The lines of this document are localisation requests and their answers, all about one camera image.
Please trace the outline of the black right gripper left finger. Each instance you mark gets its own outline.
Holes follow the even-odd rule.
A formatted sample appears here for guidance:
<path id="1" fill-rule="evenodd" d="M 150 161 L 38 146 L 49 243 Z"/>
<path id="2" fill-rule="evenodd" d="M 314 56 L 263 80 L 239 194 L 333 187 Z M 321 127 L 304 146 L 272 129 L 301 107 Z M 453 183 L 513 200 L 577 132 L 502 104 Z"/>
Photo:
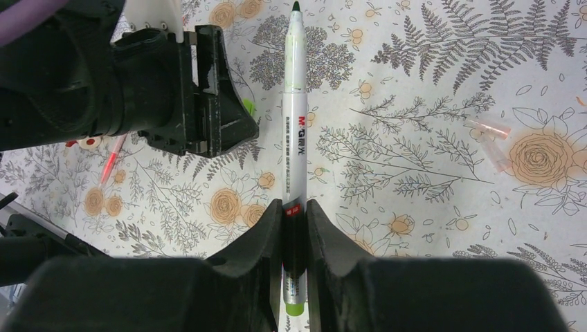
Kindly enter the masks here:
<path id="1" fill-rule="evenodd" d="M 281 202 L 207 259 L 59 256 L 2 331 L 277 331 Z"/>

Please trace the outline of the red gel pen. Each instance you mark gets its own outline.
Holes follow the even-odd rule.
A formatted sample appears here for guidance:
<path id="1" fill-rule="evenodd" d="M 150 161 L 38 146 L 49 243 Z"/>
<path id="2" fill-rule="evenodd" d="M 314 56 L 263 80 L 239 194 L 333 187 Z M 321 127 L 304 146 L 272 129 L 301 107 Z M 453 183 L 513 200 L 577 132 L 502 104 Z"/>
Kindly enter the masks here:
<path id="1" fill-rule="evenodd" d="M 102 169 L 102 174 L 100 177 L 100 182 L 99 182 L 98 187 L 103 187 L 107 183 L 107 181 L 111 175 L 111 172 L 114 168 L 114 165 L 116 163 L 116 160 L 118 158 L 118 155 L 120 153 L 120 150 L 125 142 L 126 137 L 127 137 L 126 133 L 117 137 L 115 143 L 113 144 L 113 146 L 111 148 L 111 153 L 110 153 L 110 155 L 109 155 L 109 157 L 108 157 L 108 159 Z"/>

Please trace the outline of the green pen cap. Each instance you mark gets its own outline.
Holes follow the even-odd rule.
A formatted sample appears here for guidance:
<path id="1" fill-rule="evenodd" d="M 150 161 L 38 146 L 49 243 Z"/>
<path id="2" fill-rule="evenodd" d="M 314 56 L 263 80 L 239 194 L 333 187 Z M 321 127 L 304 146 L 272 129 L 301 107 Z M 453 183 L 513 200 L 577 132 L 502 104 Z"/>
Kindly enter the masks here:
<path id="1" fill-rule="evenodd" d="M 250 116 L 254 116 L 255 114 L 255 104 L 253 101 L 249 100 L 249 99 L 243 99 L 242 103 L 244 105 L 244 108 L 247 110 L 247 112 L 249 113 Z"/>

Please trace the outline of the white green marker pen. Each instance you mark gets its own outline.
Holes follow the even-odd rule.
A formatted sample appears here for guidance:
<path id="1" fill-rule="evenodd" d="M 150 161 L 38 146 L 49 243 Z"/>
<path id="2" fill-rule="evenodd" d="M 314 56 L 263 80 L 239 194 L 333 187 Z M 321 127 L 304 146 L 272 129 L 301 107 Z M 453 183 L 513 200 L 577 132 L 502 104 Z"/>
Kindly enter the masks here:
<path id="1" fill-rule="evenodd" d="M 283 300 L 290 316 L 307 301 L 307 38 L 300 3 L 295 1 L 285 36 L 282 92 L 282 261 Z"/>

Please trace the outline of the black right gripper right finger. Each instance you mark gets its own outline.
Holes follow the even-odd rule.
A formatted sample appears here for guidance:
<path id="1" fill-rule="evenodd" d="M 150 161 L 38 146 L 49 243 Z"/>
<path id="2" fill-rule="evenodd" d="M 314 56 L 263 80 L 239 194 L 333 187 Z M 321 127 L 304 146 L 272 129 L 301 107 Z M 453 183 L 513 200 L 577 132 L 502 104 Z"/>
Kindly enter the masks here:
<path id="1" fill-rule="evenodd" d="M 315 200 L 309 227 L 312 331 L 566 331 L 547 288 L 511 259 L 379 258 Z"/>

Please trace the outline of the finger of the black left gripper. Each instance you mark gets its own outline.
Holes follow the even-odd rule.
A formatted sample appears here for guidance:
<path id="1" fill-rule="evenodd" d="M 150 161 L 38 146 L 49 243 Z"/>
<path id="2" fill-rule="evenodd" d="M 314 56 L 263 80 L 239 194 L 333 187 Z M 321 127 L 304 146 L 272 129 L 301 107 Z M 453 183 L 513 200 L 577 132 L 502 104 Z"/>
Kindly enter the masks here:
<path id="1" fill-rule="evenodd" d="M 259 135 L 235 89 L 219 26 L 197 26 L 197 111 L 199 156 L 221 156 Z"/>

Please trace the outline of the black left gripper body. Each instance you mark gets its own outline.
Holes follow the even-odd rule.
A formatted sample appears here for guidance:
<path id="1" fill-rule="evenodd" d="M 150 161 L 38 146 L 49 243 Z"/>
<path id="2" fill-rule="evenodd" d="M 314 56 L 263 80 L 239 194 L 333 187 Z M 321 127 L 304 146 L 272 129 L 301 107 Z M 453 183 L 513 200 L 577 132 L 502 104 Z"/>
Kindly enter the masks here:
<path id="1" fill-rule="evenodd" d="M 171 33 L 144 28 L 112 46 L 120 89 L 112 133 L 135 131 L 157 149 L 214 158 L 220 154 L 219 26 Z"/>

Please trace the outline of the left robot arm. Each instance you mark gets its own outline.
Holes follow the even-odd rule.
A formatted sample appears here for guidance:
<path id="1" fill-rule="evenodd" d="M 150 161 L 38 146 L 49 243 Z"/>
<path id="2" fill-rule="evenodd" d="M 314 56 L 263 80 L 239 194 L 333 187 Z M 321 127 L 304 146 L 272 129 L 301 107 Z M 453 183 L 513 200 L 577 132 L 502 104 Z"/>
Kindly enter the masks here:
<path id="1" fill-rule="evenodd" d="M 2 1 L 1 150 L 129 132 L 206 158 L 258 137 L 222 29 L 180 1 Z"/>

